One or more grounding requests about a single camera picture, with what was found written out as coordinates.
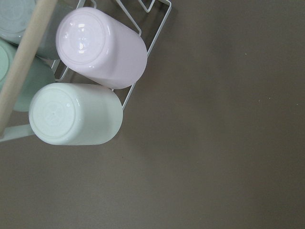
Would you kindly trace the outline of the pink cup in rack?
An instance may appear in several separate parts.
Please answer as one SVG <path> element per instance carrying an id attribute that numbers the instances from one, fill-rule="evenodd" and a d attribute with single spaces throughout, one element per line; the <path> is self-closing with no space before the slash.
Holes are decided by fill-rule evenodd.
<path id="1" fill-rule="evenodd" d="M 137 82 L 147 65 L 147 49 L 140 35 L 91 7 L 73 10 L 62 19 L 56 49 L 71 70 L 112 89 Z"/>

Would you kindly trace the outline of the mint cup in rack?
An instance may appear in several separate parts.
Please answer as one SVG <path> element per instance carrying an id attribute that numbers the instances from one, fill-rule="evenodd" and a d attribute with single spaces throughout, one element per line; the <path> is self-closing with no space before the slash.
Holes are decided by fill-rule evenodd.
<path id="1" fill-rule="evenodd" d="M 17 47 L 0 40 L 0 86 L 5 83 L 8 70 L 16 54 Z M 50 66 L 38 57 L 35 57 L 29 69 L 13 110 L 27 112 L 34 95 L 44 86 L 54 83 L 55 76 Z"/>

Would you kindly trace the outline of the white cup in rack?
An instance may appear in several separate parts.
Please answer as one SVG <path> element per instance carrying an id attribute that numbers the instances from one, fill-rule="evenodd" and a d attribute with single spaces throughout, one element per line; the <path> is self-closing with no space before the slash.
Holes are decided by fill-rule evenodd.
<path id="1" fill-rule="evenodd" d="M 51 145 L 104 144 L 118 133 L 122 120 L 118 96 L 96 84 L 49 84 L 35 94 L 29 108 L 33 132 Z"/>

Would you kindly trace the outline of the grey cup in rack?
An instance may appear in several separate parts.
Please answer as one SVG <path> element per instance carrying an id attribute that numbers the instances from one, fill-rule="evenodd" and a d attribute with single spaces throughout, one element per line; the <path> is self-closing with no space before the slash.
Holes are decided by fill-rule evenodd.
<path id="1" fill-rule="evenodd" d="M 0 37 L 19 44 L 36 3 L 36 0 L 2 0 L 0 2 Z M 37 56 L 50 60 L 59 59 L 56 50 L 56 32 L 62 19 L 71 11 L 73 7 L 66 1 L 57 2 L 36 52 Z"/>

